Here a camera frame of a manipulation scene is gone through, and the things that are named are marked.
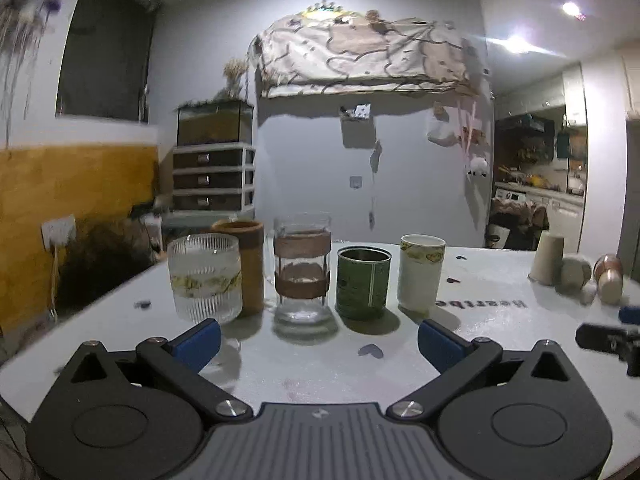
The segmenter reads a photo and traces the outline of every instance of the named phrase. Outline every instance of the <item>brown wooden cup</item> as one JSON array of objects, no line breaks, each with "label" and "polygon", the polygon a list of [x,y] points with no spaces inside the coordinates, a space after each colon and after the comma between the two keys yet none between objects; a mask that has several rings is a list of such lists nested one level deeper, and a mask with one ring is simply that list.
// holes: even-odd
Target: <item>brown wooden cup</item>
[{"label": "brown wooden cup", "polygon": [[238,238],[242,265],[242,312],[240,316],[258,314],[264,308],[264,271],[262,245],[264,227],[261,222],[221,220],[211,226],[212,233],[223,233]]}]

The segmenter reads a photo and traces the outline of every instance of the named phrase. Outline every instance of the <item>cartoon patterned cover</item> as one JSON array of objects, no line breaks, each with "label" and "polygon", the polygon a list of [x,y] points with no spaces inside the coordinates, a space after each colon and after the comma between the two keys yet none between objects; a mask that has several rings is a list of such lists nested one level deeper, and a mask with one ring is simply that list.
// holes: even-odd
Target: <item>cartoon patterned cover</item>
[{"label": "cartoon patterned cover", "polygon": [[374,91],[455,90],[475,95],[451,24],[377,11],[300,12],[281,18],[252,43],[262,97]]}]

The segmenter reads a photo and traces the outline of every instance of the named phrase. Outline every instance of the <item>yellow wall panel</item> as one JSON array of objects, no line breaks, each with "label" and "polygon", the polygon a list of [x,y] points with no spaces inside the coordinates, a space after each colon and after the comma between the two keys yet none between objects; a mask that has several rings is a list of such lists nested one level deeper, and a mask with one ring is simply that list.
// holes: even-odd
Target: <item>yellow wall panel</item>
[{"label": "yellow wall panel", "polygon": [[152,199],[155,146],[47,146],[0,151],[0,327],[49,306],[52,256],[43,222],[125,217]]}]

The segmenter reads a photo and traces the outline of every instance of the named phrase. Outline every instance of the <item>dark window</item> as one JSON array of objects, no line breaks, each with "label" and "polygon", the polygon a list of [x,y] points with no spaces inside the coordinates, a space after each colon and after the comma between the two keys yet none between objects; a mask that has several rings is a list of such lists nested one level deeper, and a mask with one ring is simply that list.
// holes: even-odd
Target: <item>dark window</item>
[{"label": "dark window", "polygon": [[56,111],[146,122],[146,69],[156,12],[137,0],[78,0]]}]

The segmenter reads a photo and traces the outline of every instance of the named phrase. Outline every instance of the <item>beige paper cup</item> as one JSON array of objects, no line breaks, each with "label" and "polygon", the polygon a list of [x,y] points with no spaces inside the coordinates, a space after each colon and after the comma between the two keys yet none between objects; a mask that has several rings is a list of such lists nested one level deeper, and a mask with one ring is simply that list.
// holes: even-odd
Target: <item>beige paper cup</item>
[{"label": "beige paper cup", "polygon": [[542,231],[529,279],[541,285],[555,284],[560,279],[563,252],[564,236]]},{"label": "beige paper cup", "polygon": [[446,242],[427,235],[405,235],[400,243],[398,303],[426,314],[435,305]]}]

